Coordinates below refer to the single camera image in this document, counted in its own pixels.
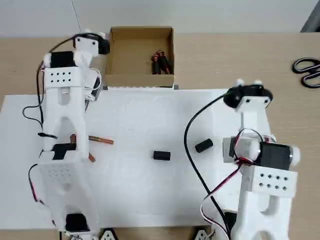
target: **wooden table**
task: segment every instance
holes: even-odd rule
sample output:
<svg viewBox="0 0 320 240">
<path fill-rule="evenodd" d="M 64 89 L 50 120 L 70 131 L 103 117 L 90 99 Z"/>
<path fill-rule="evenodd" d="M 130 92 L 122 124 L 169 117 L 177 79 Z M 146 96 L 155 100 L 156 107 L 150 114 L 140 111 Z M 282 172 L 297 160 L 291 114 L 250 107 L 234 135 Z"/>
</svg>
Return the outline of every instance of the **wooden table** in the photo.
<svg viewBox="0 0 320 240">
<path fill-rule="evenodd" d="M 60 38 L 0 39 L 0 103 L 5 94 L 35 94 L 36 67 Z M 290 239 L 320 239 L 320 90 L 300 84 L 291 64 L 319 57 L 318 33 L 177 34 L 175 84 L 181 89 L 228 88 L 237 78 L 260 79 L 274 95 L 267 109 L 271 132 L 283 144 L 297 145 L 301 163 Z M 121 228 L 120 240 L 186 240 L 191 227 Z M 3 240 L 57 240 L 54 230 L 0 231 Z"/>
</svg>

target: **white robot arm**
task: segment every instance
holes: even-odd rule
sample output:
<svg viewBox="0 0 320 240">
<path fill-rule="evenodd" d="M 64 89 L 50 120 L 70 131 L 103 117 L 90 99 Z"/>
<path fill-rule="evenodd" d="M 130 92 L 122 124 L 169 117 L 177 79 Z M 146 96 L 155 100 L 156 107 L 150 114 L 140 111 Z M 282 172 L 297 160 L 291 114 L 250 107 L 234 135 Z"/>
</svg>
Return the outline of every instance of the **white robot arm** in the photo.
<svg viewBox="0 0 320 240">
<path fill-rule="evenodd" d="M 96 233 L 101 227 L 86 174 L 90 162 L 85 110 L 88 102 L 97 99 L 102 85 L 100 72 L 90 68 L 90 63 L 99 54 L 108 54 L 110 45 L 104 33 L 81 33 L 72 40 L 75 51 L 50 52 L 43 60 L 44 146 L 38 165 L 45 204 L 57 229 L 83 235 Z M 57 143 L 63 119 L 73 125 L 76 143 Z"/>
<path fill-rule="evenodd" d="M 289 221 L 298 173 L 289 169 L 300 161 L 296 146 L 277 144 L 273 135 L 260 135 L 257 114 L 273 100 L 261 82 L 229 89 L 224 102 L 241 114 L 236 137 L 223 139 L 225 162 L 244 158 L 252 164 L 240 169 L 242 182 L 238 212 L 231 240 L 259 240 L 265 233 L 269 240 L 289 240 Z"/>
</svg>

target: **black scissors handle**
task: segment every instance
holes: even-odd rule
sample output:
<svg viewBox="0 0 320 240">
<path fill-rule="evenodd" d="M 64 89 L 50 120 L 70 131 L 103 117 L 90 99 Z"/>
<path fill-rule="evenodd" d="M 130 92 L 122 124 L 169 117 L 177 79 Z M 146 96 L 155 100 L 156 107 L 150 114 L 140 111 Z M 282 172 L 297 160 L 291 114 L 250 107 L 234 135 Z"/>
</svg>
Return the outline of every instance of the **black scissors handle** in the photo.
<svg viewBox="0 0 320 240">
<path fill-rule="evenodd" d="M 300 63 L 313 63 L 313 65 L 305 68 L 298 68 Z M 292 64 L 292 72 L 295 74 L 311 73 L 317 71 L 317 69 L 320 69 L 320 60 L 312 57 L 300 58 Z"/>
<path fill-rule="evenodd" d="M 298 68 L 298 65 L 300 63 L 312 63 L 313 65 L 307 66 L 307 67 L 304 67 L 304 68 Z M 310 88 L 310 89 L 320 88 L 320 84 L 310 84 L 310 83 L 308 83 L 308 81 L 310 79 L 314 79 L 314 78 L 317 78 L 318 76 L 320 76 L 320 71 L 318 71 L 318 69 L 320 69 L 320 60 L 318 60 L 316 58 L 312 58 L 312 57 L 300 58 L 300 59 L 296 60 L 292 64 L 292 71 L 295 74 L 310 73 L 310 74 L 308 74 L 306 76 L 303 76 L 301 78 L 301 84 L 303 86 L 305 86 L 306 88 Z"/>
</svg>

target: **cardboard box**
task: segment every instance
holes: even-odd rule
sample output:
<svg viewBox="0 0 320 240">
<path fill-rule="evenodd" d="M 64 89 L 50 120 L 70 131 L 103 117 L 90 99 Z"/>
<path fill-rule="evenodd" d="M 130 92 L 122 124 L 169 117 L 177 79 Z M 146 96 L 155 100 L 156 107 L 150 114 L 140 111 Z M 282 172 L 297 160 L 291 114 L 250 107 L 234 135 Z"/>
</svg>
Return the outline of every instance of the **cardboard box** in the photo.
<svg viewBox="0 0 320 240">
<path fill-rule="evenodd" d="M 158 50 L 165 52 L 173 74 L 152 75 L 151 57 Z M 172 27 L 112 27 L 105 81 L 111 87 L 172 87 L 174 59 Z"/>
</svg>

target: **white paper sheet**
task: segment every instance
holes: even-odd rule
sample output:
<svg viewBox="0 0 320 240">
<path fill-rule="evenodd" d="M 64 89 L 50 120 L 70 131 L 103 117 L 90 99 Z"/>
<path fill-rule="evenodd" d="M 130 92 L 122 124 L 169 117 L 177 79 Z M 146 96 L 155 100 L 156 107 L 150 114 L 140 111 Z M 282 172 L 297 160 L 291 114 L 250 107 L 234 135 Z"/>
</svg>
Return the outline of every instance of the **white paper sheet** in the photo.
<svg viewBox="0 0 320 240">
<path fill-rule="evenodd" d="M 88 174 L 94 184 L 104 227 L 202 225 L 200 204 L 206 192 L 184 149 L 184 131 L 190 118 L 209 101 L 225 93 L 217 90 L 110 89 L 102 91 L 86 112 L 88 133 L 114 140 L 114 145 L 90 143 L 96 158 Z M 22 116 L 22 109 L 37 103 L 34 95 L 8 95 L 0 113 L 0 229 L 54 228 L 50 211 L 35 203 L 28 169 L 38 161 L 40 127 Z M 38 116 L 30 109 L 28 116 Z M 259 131 L 270 132 L 266 112 L 259 114 Z M 222 137 L 236 135 L 240 115 L 222 100 L 203 112 L 191 126 L 188 146 L 195 164 L 213 189 L 236 166 L 223 163 Z M 69 134 L 61 136 L 67 141 Z M 210 138 L 214 146 L 201 154 L 194 146 Z M 154 150 L 171 152 L 170 161 L 152 159 Z M 34 168 L 32 181 L 40 198 L 43 186 Z M 216 196 L 220 205 L 238 207 L 241 175 Z M 208 208 L 214 210 L 208 201 Z"/>
</svg>

